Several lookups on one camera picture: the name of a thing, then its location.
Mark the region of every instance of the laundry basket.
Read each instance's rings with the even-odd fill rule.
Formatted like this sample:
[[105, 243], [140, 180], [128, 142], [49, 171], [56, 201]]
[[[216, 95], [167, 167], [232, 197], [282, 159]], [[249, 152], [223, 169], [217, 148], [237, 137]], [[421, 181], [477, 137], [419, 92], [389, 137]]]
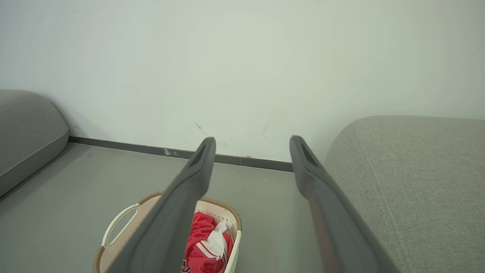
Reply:
[[[135, 232], [136, 228], [140, 225], [145, 216], [147, 216], [162, 194], [163, 191], [159, 191], [143, 198], [140, 202], [125, 208], [113, 219], [113, 221], [111, 221], [108, 229], [104, 233], [101, 247], [96, 254], [93, 263], [93, 273], [105, 273], [108, 270], [109, 266], [116, 258], [116, 255], [123, 249], [125, 243], [130, 239], [131, 235]], [[116, 235], [111, 242], [108, 242], [108, 238], [110, 237], [114, 226], [116, 226], [123, 216], [132, 210], [135, 210], [134, 215], [123, 227], [120, 233]], [[224, 273], [233, 273], [238, 261], [239, 242], [241, 241], [243, 229], [239, 213], [228, 204], [207, 197], [202, 197], [200, 201], [197, 201], [195, 212], [197, 211], [213, 216], [216, 222], [228, 221], [232, 223], [232, 227], [228, 232], [234, 241], [234, 246]]]

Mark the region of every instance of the fabric upholstery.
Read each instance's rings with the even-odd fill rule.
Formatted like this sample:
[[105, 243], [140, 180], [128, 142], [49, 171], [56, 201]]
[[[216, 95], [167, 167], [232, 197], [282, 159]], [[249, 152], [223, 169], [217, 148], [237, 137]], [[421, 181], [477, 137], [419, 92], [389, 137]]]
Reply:
[[484, 272], [485, 120], [359, 119], [324, 166], [402, 272]]
[[67, 143], [68, 127], [61, 114], [49, 100], [28, 91], [0, 90], [0, 128], [0, 196]]

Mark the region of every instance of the woven basket rim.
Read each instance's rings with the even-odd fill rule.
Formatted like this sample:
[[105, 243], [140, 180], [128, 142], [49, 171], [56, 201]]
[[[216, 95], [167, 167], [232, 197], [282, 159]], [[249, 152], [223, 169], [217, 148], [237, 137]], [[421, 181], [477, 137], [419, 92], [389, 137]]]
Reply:
[[[146, 201], [148, 201], [148, 200], [150, 200], [154, 197], [161, 196], [162, 194], [163, 194], [163, 190], [152, 193], [152, 194], [146, 196], [145, 198], [143, 198], [140, 202], [138, 202], [138, 204], [143, 205]], [[239, 216], [239, 213], [237, 212], [237, 210], [235, 208], [231, 207], [230, 205], [228, 205], [224, 202], [218, 201], [216, 199], [208, 198], [208, 197], [205, 197], [205, 196], [203, 196], [200, 199], [200, 201], [206, 202], [206, 203], [209, 203], [209, 204], [212, 204], [212, 205], [216, 205], [216, 206], [222, 207], [222, 208], [230, 211], [232, 213], [232, 215], [234, 215], [234, 217], [236, 218], [236, 222], [238, 223], [238, 230], [243, 231], [242, 230], [243, 229], [243, 222], [241, 221], [241, 217]], [[94, 263], [93, 263], [93, 273], [101, 273], [99, 271], [99, 268], [100, 268], [100, 265], [101, 265], [101, 257], [103, 256], [104, 250], [105, 250], [104, 246], [101, 246], [96, 253], [96, 256], [94, 258]]]

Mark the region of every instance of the basket handle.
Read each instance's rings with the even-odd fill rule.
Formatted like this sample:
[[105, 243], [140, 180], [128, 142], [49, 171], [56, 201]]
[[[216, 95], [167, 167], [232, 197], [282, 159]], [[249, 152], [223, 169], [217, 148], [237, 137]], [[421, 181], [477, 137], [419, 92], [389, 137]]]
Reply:
[[[108, 229], [106, 229], [106, 232], [104, 233], [103, 241], [101, 242], [101, 245], [104, 246], [104, 248], [107, 248], [108, 246], [112, 245], [118, 239], [118, 237], [120, 237], [120, 235], [123, 233], [123, 231], [125, 231], [125, 229], [133, 221], [133, 219], [135, 219], [136, 215], [138, 214], [138, 208], [139, 207], [141, 207], [140, 204], [131, 205], [131, 206], [125, 208], [120, 213], [118, 213], [118, 215], [113, 219], [113, 221], [111, 221], [110, 225], [108, 226]], [[116, 235], [116, 237], [113, 239], [113, 241], [108, 242], [108, 238], [110, 237], [111, 232], [113, 231], [114, 226], [116, 226], [116, 224], [121, 220], [121, 218], [123, 216], [125, 216], [127, 213], [129, 213], [130, 211], [132, 211], [134, 209], [136, 209], [136, 212], [135, 212], [135, 214], [133, 214], [133, 216], [128, 221], [128, 223], [125, 224], [125, 226], [123, 227], [123, 229], [120, 231], [120, 233], [118, 233], [118, 235]]]

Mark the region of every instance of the red fabric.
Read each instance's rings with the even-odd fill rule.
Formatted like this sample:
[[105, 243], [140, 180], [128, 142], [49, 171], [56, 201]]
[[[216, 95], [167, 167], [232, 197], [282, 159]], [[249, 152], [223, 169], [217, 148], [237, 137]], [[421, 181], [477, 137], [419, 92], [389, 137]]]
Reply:
[[212, 253], [207, 248], [205, 253], [196, 246], [202, 240], [206, 240], [210, 233], [215, 229], [217, 225], [214, 217], [197, 212], [194, 214], [194, 221], [192, 222], [191, 234], [189, 236], [189, 242], [185, 248], [185, 256], [180, 269], [183, 273], [221, 273], [226, 269], [227, 261], [231, 255], [233, 242], [232, 238], [226, 232], [223, 233], [224, 239], [227, 244], [227, 252], [223, 257], [207, 257], [205, 253]]

